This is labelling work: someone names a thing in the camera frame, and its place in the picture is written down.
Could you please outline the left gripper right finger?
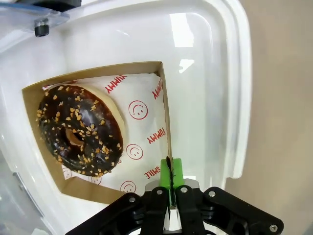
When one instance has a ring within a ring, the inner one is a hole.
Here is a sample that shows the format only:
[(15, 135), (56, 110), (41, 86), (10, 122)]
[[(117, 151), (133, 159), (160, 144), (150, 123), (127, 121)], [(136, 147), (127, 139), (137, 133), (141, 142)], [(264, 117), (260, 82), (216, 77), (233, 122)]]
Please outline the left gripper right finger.
[(210, 235), (205, 224), (227, 235), (280, 235), (281, 219), (219, 187), (201, 191), (196, 180), (184, 179), (181, 159), (171, 160), (171, 186), (182, 234)]

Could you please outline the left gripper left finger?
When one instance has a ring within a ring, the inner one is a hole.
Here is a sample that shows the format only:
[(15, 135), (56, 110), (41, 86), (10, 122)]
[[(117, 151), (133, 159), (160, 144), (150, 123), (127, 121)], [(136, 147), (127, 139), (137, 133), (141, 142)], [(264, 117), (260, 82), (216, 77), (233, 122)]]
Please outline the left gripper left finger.
[(68, 235), (162, 235), (173, 202), (171, 159), (161, 160), (160, 179), (146, 185), (142, 196), (128, 192), (96, 215), (73, 228)]

